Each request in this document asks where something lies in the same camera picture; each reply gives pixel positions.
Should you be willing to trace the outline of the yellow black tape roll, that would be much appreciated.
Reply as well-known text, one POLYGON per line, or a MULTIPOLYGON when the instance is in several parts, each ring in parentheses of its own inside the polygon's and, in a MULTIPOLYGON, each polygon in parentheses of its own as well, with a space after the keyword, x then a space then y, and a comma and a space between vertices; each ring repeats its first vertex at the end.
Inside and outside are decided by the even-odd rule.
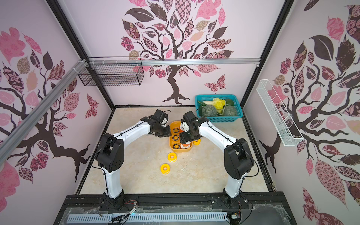
POLYGON ((172 136, 172 140, 173 140, 173 141, 178 141, 178 140, 179 140, 179 136, 178 136, 178 135, 172 136))
POLYGON ((178 128, 174 128, 174 129, 173 129, 173 132, 176 134, 176 133, 179 133, 180 130, 179 130, 178 128))
POLYGON ((177 150, 181 148, 181 145, 179 143, 175 143, 172 148, 177 150))

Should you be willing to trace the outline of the yellow plastic storage box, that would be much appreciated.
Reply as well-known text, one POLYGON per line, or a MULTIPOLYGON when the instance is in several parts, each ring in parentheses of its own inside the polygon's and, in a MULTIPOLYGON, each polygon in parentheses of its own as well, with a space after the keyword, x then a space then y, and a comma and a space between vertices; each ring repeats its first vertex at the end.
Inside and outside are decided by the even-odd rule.
POLYGON ((187 146, 187 148, 183 148, 179 136, 179 134, 182 132, 180 125, 181 121, 174 121, 170 124, 171 136, 169 137, 169 146, 175 153, 188 152, 193 147, 193 143, 191 143, 187 146))

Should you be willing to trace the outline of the orange tape roll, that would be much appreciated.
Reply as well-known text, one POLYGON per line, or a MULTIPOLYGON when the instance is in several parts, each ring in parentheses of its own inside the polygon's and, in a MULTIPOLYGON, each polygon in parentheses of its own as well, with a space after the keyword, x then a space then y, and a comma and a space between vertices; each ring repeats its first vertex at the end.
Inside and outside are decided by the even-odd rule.
POLYGON ((181 144, 181 149, 188 149, 191 147, 191 144, 181 144))

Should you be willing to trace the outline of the yellow tape roll bottom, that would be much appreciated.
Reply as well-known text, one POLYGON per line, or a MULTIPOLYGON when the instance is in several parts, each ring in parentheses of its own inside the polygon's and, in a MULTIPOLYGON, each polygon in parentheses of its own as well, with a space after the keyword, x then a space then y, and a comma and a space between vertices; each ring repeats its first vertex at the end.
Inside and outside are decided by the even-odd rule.
POLYGON ((168 164, 162 164, 160 167, 160 171, 162 174, 169 174, 170 166, 168 164))

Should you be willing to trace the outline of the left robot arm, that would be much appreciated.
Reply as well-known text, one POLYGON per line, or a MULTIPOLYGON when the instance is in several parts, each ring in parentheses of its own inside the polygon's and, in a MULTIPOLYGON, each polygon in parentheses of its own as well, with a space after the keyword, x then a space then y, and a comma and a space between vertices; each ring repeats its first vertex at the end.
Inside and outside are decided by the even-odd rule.
POLYGON ((103 170, 106 183, 102 211, 117 211, 125 206, 124 190, 120 182, 120 167, 125 161, 125 148, 144 135, 170 137, 171 131, 167 122, 168 115, 160 112, 160 115, 143 117, 137 124, 124 131, 106 133, 101 137, 96 161, 103 170))

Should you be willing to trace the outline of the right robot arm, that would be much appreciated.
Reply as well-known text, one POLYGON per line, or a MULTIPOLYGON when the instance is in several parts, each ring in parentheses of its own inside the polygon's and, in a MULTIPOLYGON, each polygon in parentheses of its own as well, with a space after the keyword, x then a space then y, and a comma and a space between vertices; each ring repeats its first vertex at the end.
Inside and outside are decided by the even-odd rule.
POLYGON ((256 164, 249 145, 244 138, 236 139, 215 127, 209 119, 198 118, 192 112, 186 113, 181 120, 179 134, 182 145, 200 140, 210 140, 224 154, 224 168, 228 181, 223 190, 222 201, 228 207, 240 201, 243 182, 252 167, 256 164))

